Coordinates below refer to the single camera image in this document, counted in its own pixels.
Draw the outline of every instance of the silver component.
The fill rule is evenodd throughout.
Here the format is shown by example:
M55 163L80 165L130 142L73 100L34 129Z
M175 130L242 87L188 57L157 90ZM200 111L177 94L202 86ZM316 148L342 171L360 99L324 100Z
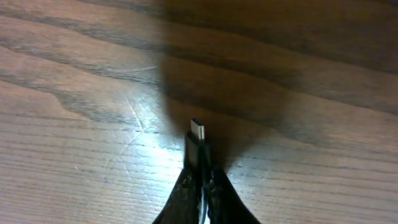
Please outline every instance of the silver component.
M191 132L199 140L205 140L205 126L195 118L191 120Z

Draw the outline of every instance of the brown wood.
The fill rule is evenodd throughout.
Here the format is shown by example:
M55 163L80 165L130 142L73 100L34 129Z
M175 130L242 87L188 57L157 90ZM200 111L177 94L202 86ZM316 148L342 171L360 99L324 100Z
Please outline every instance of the brown wood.
M189 119L262 223L398 220L387 0L0 0L0 223L151 223Z

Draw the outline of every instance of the wood grain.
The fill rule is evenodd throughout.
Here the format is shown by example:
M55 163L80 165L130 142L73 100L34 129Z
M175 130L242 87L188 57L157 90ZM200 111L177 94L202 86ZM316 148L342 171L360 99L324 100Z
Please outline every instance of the wood grain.
M0 223L151 223L192 117L262 223L396 223L397 36L384 0L0 0Z

